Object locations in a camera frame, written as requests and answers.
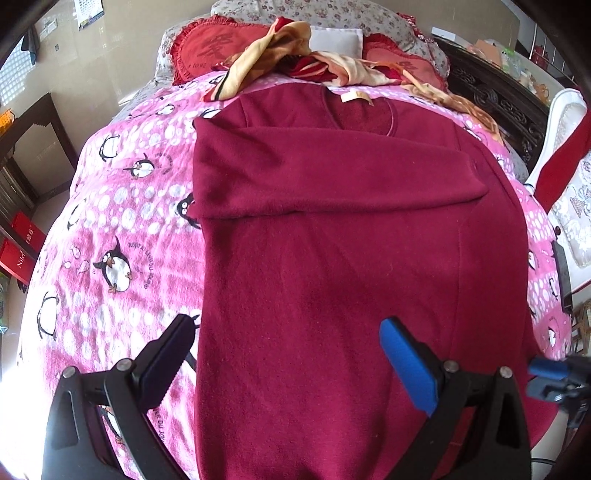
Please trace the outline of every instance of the white chair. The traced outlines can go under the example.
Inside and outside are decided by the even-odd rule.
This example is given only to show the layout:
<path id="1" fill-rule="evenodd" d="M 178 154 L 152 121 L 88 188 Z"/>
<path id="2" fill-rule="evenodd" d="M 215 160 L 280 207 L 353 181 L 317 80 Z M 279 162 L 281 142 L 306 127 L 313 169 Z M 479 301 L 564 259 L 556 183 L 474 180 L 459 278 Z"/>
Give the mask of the white chair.
<path id="1" fill-rule="evenodd" d="M 550 107 L 546 138 L 540 159 L 525 184 L 531 193 L 535 192 L 540 172 L 546 162 L 571 136 L 586 112 L 587 105 L 577 90 L 566 89 L 556 94 Z M 591 216 L 588 217 L 585 213 L 587 208 L 591 209 L 591 197 L 589 197 L 588 204 L 584 198 L 580 197 L 584 193 L 581 187 L 588 183 L 586 180 L 591 181 L 591 172 L 587 179 L 585 178 L 586 171 L 583 169 L 583 164 L 587 165 L 587 161 L 590 162 L 588 165 L 591 165 L 591 153 L 582 159 L 562 197 L 553 205 L 548 214 L 550 223 L 554 227 L 558 226 L 561 230 L 558 243 L 564 248 L 566 254 L 575 307 L 591 299 L 591 263 L 584 267 L 580 266 L 581 263 L 585 263 L 582 257 L 587 256 L 584 254 L 587 249 L 584 239 L 587 235 L 585 234 L 586 230 L 579 230 L 581 225 L 589 228 L 588 256 L 591 261 Z M 575 238 L 577 235 L 574 234 L 577 231 L 580 232 L 579 240 Z"/>

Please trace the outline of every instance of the screw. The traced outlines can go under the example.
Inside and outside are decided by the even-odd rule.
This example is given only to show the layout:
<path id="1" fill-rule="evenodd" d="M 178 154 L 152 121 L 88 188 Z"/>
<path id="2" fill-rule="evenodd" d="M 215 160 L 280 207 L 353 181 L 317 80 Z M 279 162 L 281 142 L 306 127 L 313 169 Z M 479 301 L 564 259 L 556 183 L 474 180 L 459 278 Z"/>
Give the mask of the screw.
<path id="1" fill-rule="evenodd" d="M 127 372 L 127 370 L 129 370 L 133 364 L 134 363 L 131 358 L 124 358 L 123 360 L 119 360 L 116 366 L 117 370 L 120 372 Z"/>
<path id="2" fill-rule="evenodd" d="M 445 360 L 443 369 L 449 374 L 454 374 L 460 369 L 460 365 L 454 360 Z"/>
<path id="3" fill-rule="evenodd" d="M 64 378 L 71 378 L 76 373 L 76 367 L 67 367 L 62 373 L 62 377 Z"/>
<path id="4" fill-rule="evenodd" d="M 499 373 L 503 378 L 511 378 L 513 376 L 513 370 L 509 367 L 501 367 Z"/>

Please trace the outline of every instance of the red box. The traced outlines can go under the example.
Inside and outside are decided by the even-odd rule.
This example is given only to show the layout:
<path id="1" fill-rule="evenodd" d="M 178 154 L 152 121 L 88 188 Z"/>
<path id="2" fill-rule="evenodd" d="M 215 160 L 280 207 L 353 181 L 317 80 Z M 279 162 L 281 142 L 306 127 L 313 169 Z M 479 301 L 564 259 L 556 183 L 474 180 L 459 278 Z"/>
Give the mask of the red box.
<path id="1" fill-rule="evenodd" d="M 39 253 L 46 235 L 37 228 L 22 212 L 18 212 L 12 221 L 12 228 L 28 243 L 35 252 Z M 14 277 L 19 279 L 25 285 L 29 285 L 35 262 L 27 257 L 16 245 L 8 238 L 4 239 L 0 249 L 0 264 Z"/>

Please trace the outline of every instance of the carved wooden furniture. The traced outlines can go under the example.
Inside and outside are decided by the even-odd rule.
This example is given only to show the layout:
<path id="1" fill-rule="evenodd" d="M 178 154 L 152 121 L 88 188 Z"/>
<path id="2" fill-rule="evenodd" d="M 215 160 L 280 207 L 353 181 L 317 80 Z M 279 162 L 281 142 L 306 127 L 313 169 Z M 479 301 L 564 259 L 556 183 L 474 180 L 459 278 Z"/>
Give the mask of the carved wooden furniture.
<path id="1" fill-rule="evenodd" d="M 439 38 L 437 43 L 450 59 L 450 90 L 474 101 L 507 131 L 531 172 L 544 145 L 550 108 L 502 70 L 453 43 Z"/>
<path id="2" fill-rule="evenodd" d="M 39 196 L 37 192 L 28 182 L 27 178 L 18 167 L 16 161 L 9 154 L 14 148 L 18 140 L 33 126 L 39 125 L 47 127 L 51 125 L 56 133 L 57 139 L 66 153 L 66 157 L 76 169 L 78 163 L 78 154 L 61 123 L 60 117 L 57 114 L 56 107 L 51 99 L 51 94 L 48 93 L 41 97 L 32 107 L 30 107 L 24 114 L 17 117 L 14 123 L 8 130 L 0 137 L 0 169 L 7 168 L 9 172 L 18 180 L 19 186 L 31 198 L 35 204 L 42 203 L 55 194 L 64 192 L 68 188 L 68 184 L 63 184 L 53 189 L 52 191 Z M 4 237 L 10 239 L 17 245 L 28 257 L 33 260 L 37 259 L 37 253 L 28 245 L 19 235 L 16 234 L 9 222 L 0 216 L 0 233 Z"/>

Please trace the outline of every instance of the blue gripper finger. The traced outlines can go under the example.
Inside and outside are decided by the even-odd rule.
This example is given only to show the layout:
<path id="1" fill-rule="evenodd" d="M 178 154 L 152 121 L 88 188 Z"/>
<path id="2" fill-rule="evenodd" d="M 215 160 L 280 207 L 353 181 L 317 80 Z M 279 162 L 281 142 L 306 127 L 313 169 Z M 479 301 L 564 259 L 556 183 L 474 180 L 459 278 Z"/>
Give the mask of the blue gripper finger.
<path id="1" fill-rule="evenodd" d="M 534 358 L 528 370 L 531 375 L 551 380 L 566 380 L 570 375 L 570 368 L 565 362 L 550 360 L 549 358 Z"/>
<path id="2" fill-rule="evenodd" d="M 379 343 L 414 406 L 431 416 L 439 402 L 437 378 L 415 350 L 415 340 L 397 325 L 399 322 L 394 318 L 382 321 Z"/>

